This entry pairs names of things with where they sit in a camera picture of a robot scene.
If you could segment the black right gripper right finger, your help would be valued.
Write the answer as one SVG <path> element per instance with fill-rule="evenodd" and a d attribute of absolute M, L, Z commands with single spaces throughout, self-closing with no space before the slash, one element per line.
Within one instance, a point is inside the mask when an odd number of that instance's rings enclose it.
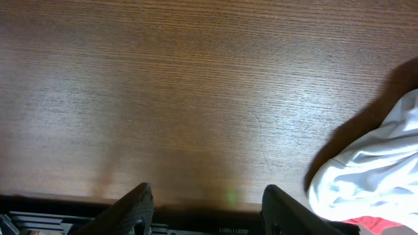
<path fill-rule="evenodd" d="M 268 235 L 344 235 L 276 185 L 265 188 L 261 215 Z"/>

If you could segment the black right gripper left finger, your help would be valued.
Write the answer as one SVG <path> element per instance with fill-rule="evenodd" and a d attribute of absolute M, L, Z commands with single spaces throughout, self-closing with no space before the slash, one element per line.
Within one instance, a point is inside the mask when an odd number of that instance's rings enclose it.
<path fill-rule="evenodd" d="M 154 213 L 149 183 L 141 183 L 74 235 L 150 235 Z"/>

